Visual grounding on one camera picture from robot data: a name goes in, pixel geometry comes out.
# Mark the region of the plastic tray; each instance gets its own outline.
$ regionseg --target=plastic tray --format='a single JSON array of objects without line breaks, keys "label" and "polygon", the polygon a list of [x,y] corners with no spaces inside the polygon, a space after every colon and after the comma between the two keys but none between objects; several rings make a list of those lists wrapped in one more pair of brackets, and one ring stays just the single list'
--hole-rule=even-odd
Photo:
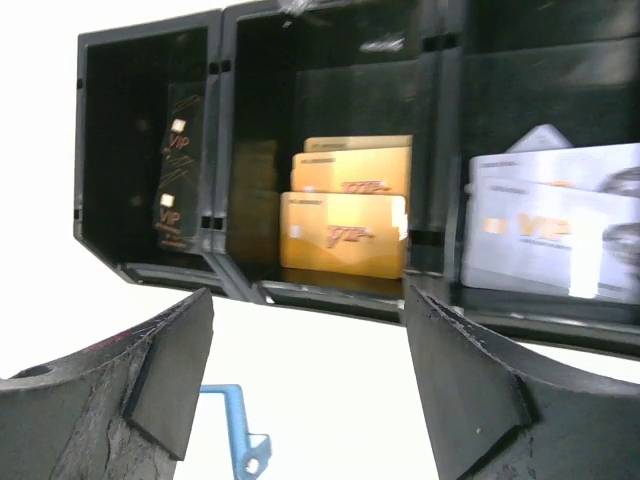
[{"label": "plastic tray", "polygon": [[[205,145],[216,144],[221,22],[216,10],[78,39],[74,236],[127,281],[224,295],[212,254],[163,251],[152,225],[169,83],[206,82]],[[215,155],[204,150],[207,226]]]},{"label": "plastic tray", "polygon": [[[408,268],[421,270],[428,256],[436,2],[334,3],[340,8],[329,2],[300,16],[280,12],[276,1],[224,11],[213,245],[252,301],[397,322],[400,280],[280,267],[280,193],[290,188],[293,155],[312,136],[414,136]],[[371,42],[381,48],[363,48]],[[267,186],[236,155],[240,145],[265,141],[277,145]]]},{"label": "plastic tray", "polygon": [[554,125],[575,147],[640,141],[634,107],[640,92],[640,2],[449,5],[443,12],[449,40],[442,52],[432,159],[437,175],[449,181],[438,184],[439,200],[431,203],[438,208],[428,215],[446,244],[442,270],[425,276],[423,287],[469,318],[521,337],[560,343],[593,337],[594,344],[599,337],[622,353],[637,349],[638,341],[631,340],[640,334],[637,307],[466,288],[459,270],[471,158],[505,152],[542,124]]}]

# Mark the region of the black card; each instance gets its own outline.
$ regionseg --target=black card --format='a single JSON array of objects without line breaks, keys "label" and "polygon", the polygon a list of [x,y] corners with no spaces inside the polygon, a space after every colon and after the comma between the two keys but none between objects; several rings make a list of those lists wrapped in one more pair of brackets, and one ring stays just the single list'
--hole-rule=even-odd
[{"label": "black card", "polygon": [[159,245],[168,250],[189,253],[195,249],[203,121],[204,84],[171,85],[154,209]]}]

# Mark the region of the metal clip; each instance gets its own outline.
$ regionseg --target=metal clip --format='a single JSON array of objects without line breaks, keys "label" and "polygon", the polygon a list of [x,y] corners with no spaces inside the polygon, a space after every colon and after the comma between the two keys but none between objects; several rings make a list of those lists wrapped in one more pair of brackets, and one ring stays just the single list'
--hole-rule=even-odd
[{"label": "metal clip", "polygon": [[234,480],[256,480],[271,458],[271,438],[249,433],[244,395],[240,385],[202,385],[200,393],[224,395]]}]

